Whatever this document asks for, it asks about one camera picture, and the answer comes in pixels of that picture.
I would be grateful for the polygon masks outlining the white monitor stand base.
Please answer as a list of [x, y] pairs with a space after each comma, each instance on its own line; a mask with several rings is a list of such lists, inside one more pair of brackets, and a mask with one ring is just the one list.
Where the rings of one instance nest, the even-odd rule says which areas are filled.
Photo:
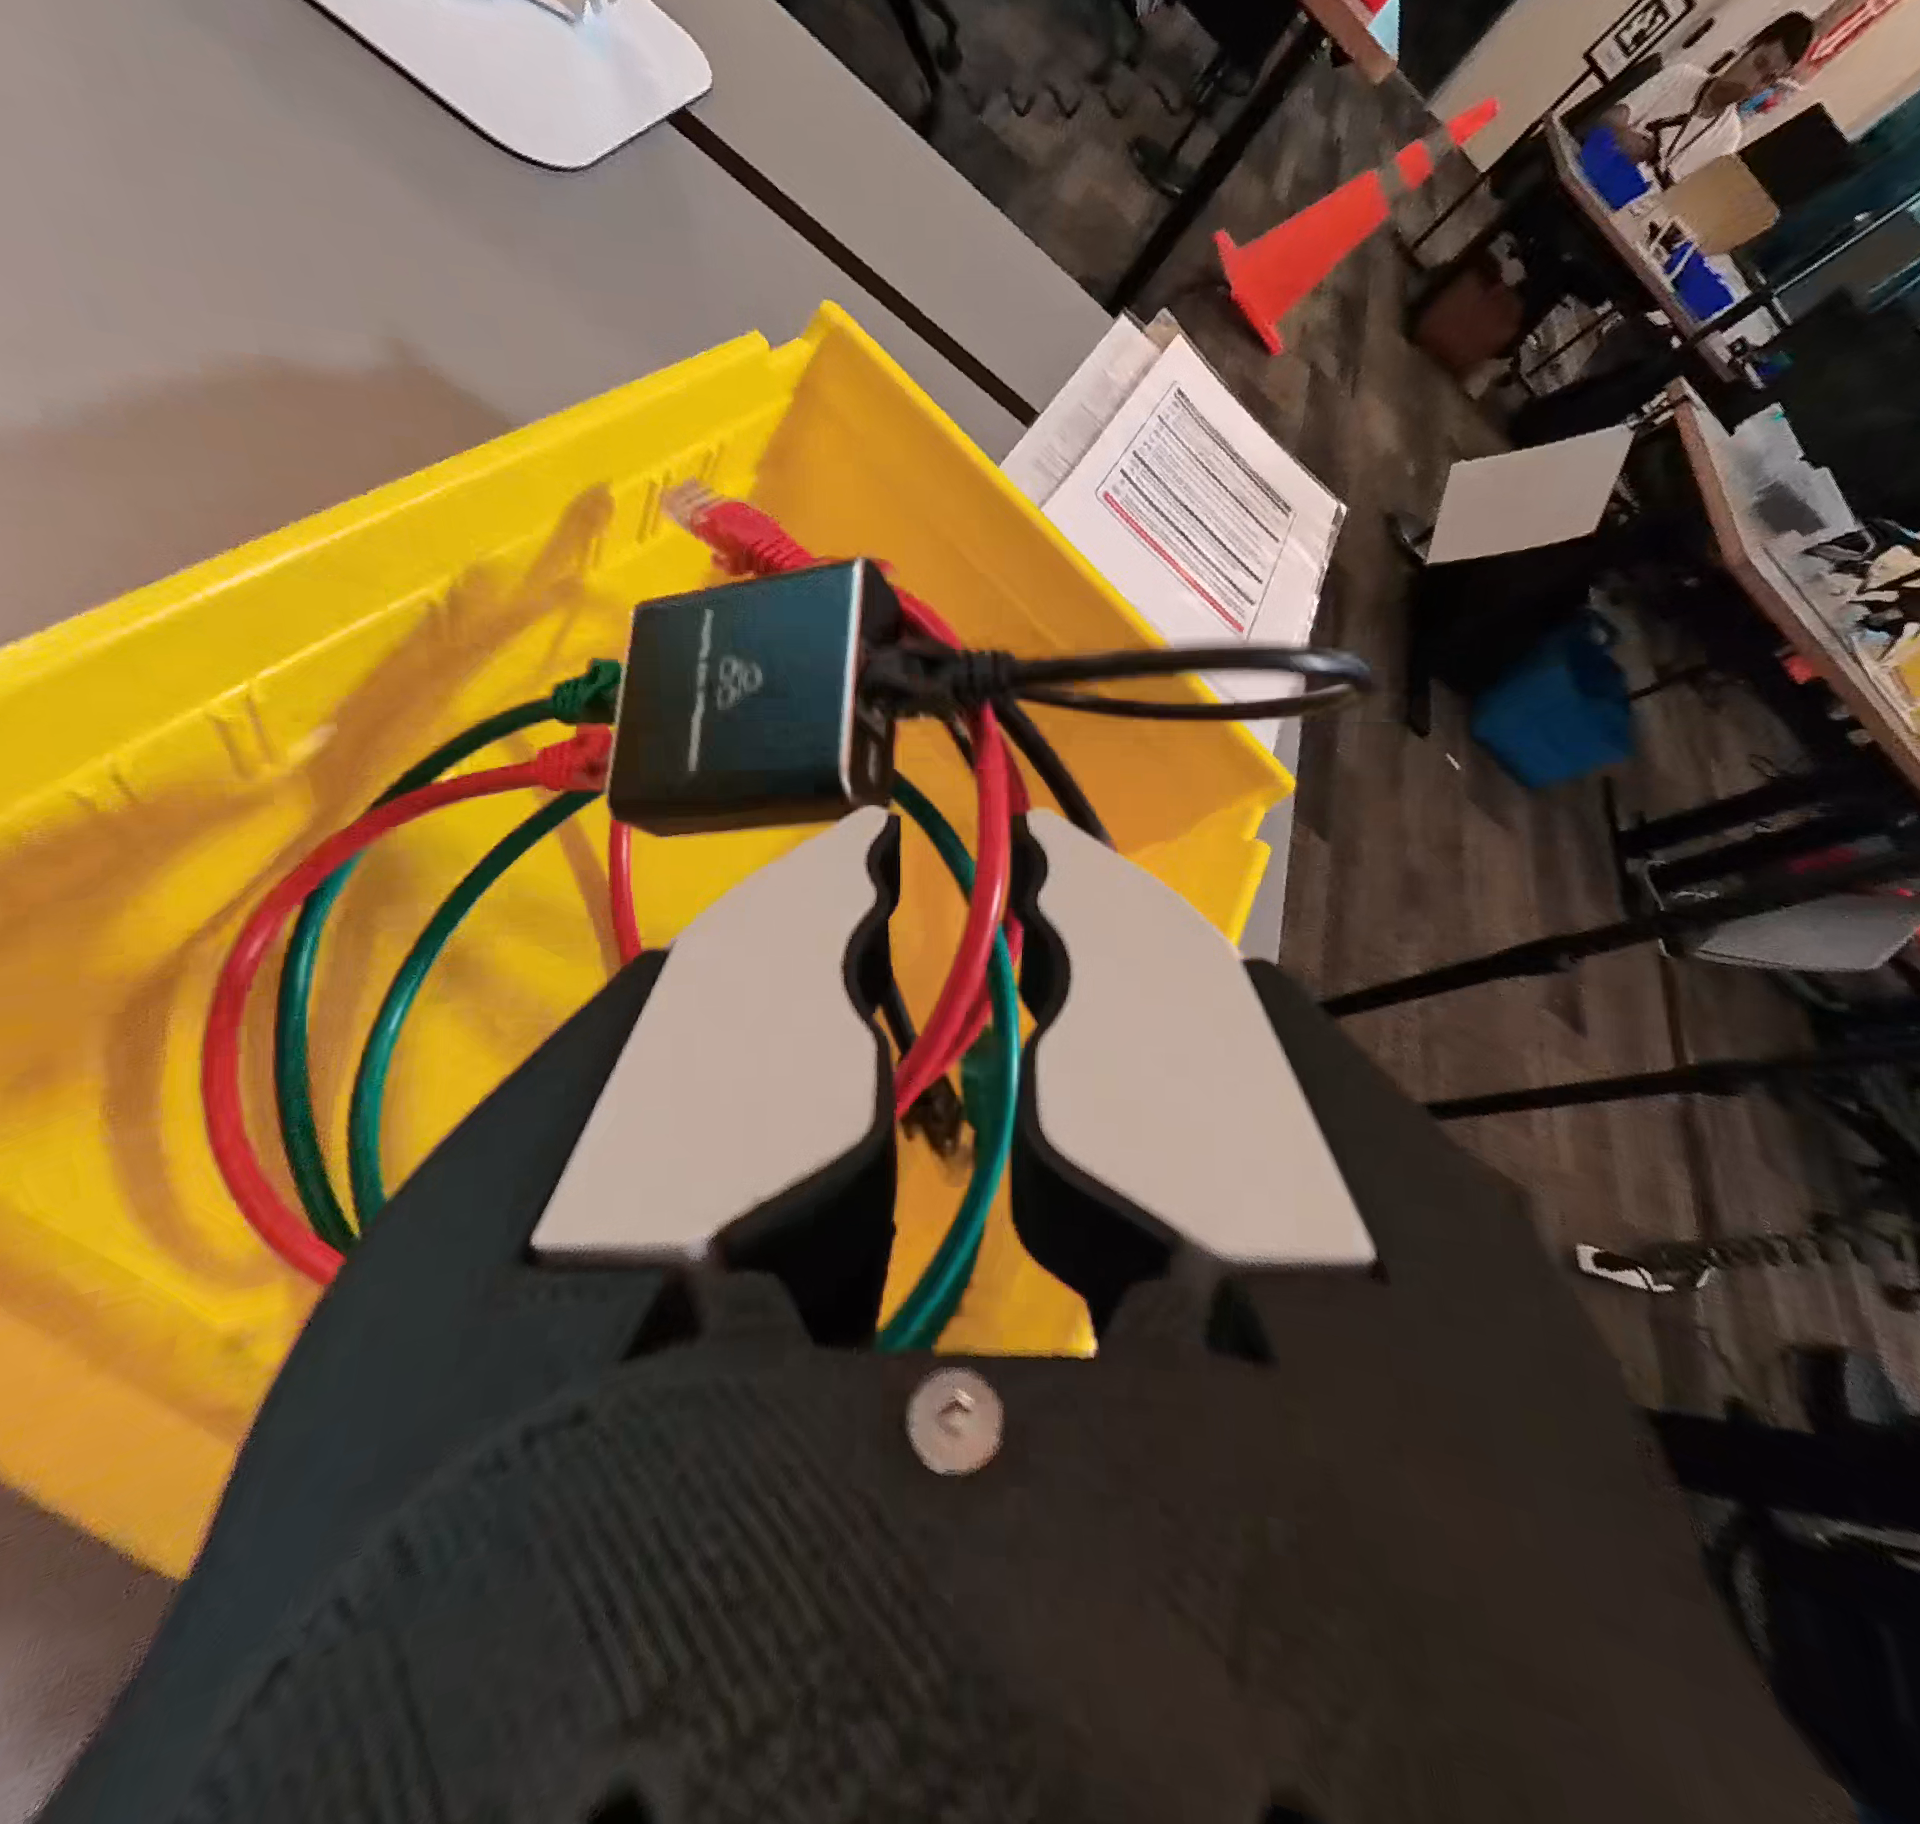
[[510, 154], [585, 169], [683, 115], [713, 66], [656, 0], [307, 0]]

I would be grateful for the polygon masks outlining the black adapter hub box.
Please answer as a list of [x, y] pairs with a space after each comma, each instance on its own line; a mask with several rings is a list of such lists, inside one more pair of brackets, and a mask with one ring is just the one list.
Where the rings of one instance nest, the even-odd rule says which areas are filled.
[[899, 636], [899, 600], [871, 560], [636, 606], [610, 725], [610, 819], [685, 836], [832, 826], [890, 802], [898, 723], [863, 683]]

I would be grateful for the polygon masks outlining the yellow plastic bin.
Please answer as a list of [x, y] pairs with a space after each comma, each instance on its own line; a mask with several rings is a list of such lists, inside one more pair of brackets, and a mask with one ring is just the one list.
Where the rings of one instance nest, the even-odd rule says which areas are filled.
[[[410, 763], [625, 658], [710, 584], [662, 517], [688, 477], [810, 553], [876, 553], [974, 645], [1146, 636], [995, 463], [840, 307], [752, 331], [4, 651], [4, 1485], [165, 1580], [193, 1567], [318, 1287], [245, 1224], [198, 1048], [250, 908]], [[1037, 712], [1116, 846], [1235, 942], [1294, 778], [1235, 725]], [[374, 1004], [538, 792], [389, 836], [326, 926], [331, 1176]], [[391, 1189], [614, 975], [608, 812], [487, 890], [436, 960], [385, 1111]]]

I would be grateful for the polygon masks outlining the laminated paper sheets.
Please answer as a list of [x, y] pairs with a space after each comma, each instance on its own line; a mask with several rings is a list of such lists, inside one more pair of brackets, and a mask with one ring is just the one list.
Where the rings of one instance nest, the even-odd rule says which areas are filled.
[[1168, 312], [1116, 315], [999, 469], [1153, 636], [1310, 645], [1346, 504]]

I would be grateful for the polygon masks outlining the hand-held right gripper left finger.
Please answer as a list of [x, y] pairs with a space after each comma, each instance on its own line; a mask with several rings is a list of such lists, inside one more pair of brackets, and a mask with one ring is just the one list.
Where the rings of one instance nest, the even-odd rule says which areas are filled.
[[552, 1267], [758, 1272], [863, 1348], [898, 1239], [890, 976], [899, 827], [865, 807], [763, 865], [664, 951], [535, 1228]]

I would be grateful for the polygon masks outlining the white panel on black stand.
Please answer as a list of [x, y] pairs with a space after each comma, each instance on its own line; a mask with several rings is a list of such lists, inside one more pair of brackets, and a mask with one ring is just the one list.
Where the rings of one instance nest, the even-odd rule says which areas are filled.
[[1583, 611], [1612, 556], [1602, 525], [1632, 442], [1619, 423], [1459, 463], [1439, 514], [1399, 529], [1412, 735], [1431, 732], [1436, 684], [1472, 701]]

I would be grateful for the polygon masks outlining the cluttered wooden table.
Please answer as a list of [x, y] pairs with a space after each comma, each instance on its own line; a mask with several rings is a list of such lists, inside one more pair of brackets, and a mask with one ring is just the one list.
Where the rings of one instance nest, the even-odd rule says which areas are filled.
[[1865, 742], [1916, 795], [1916, 721], [1879, 673], [1842, 636], [1830, 609], [1793, 574], [1789, 558], [1810, 547], [1797, 529], [1772, 525], [1769, 513], [1804, 503], [1797, 489], [1759, 482], [1736, 458], [1736, 442], [1708, 402], [1675, 382], [1667, 389], [1667, 412], [1683, 451], [1695, 489], [1711, 534], [1720, 568], [1741, 597], [1772, 622], [1789, 658], [1845, 706]]

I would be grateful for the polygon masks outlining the black stanchion post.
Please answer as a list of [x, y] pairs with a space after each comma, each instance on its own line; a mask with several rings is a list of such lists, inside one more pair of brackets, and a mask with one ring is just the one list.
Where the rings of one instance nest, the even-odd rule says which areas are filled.
[[1797, 1056], [1695, 1061], [1683, 1068], [1644, 1070], [1632, 1077], [1597, 1077], [1562, 1087], [1532, 1087], [1521, 1092], [1459, 1096], [1447, 1102], [1426, 1102], [1423, 1108], [1432, 1120], [1528, 1116], [1540, 1111], [1610, 1108], [1616, 1102], [1774, 1092], [1780, 1087], [1797, 1087], [1815, 1077], [1915, 1065], [1916, 1032], [1900, 1030], [1891, 1036], [1821, 1044]]
[[1850, 883], [1811, 897], [1724, 897], [1602, 926], [1548, 935], [1489, 956], [1462, 958], [1432, 972], [1404, 975], [1376, 986], [1325, 1000], [1330, 1017], [1363, 1017], [1409, 1002], [1503, 981], [1553, 976], [1588, 958], [1637, 947], [1677, 950], [1736, 967], [1766, 972], [1869, 972], [1916, 935], [1916, 888]]

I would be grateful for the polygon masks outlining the blue bag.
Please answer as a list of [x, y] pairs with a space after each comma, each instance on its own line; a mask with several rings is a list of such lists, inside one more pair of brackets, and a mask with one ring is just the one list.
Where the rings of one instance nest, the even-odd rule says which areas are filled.
[[1479, 693], [1470, 735], [1512, 782], [1542, 795], [1634, 757], [1634, 701], [1616, 641], [1610, 621], [1578, 611]]

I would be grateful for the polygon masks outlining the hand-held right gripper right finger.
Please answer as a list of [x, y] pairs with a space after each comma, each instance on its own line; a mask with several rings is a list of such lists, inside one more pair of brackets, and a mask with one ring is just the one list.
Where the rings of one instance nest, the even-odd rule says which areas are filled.
[[1057, 812], [1013, 833], [1020, 1056], [1012, 1218], [1109, 1343], [1146, 1283], [1372, 1279], [1380, 1249], [1257, 966]]

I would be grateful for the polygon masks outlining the table with blue bins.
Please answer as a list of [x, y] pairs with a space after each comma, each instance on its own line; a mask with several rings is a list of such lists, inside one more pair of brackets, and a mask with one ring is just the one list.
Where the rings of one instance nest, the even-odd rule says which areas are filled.
[[1916, 168], [1865, 160], [1828, 106], [1680, 184], [1622, 159], [1597, 128], [1576, 137], [1550, 119], [1542, 139], [1573, 217], [1723, 382], [1784, 366], [1772, 345], [1828, 298], [1869, 309], [1916, 283]]

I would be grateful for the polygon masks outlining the framed wall sign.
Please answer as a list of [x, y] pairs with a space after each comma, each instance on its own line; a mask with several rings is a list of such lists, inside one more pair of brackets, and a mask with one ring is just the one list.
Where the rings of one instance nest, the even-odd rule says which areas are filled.
[[1632, 0], [1597, 39], [1586, 51], [1593, 82], [1610, 83], [1677, 33], [1695, 15], [1698, 0]]

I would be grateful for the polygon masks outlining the orange traffic cone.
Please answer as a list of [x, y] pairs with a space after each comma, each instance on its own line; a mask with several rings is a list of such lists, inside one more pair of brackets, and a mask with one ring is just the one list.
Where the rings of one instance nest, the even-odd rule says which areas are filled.
[[1215, 230], [1213, 251], [1227, 298], [1258, 345], [1281, 355], [1286, 312], [1498, 115], [1500, 102], [1483, 98], [1250, 243], [1235, 243], [1227, 230]]

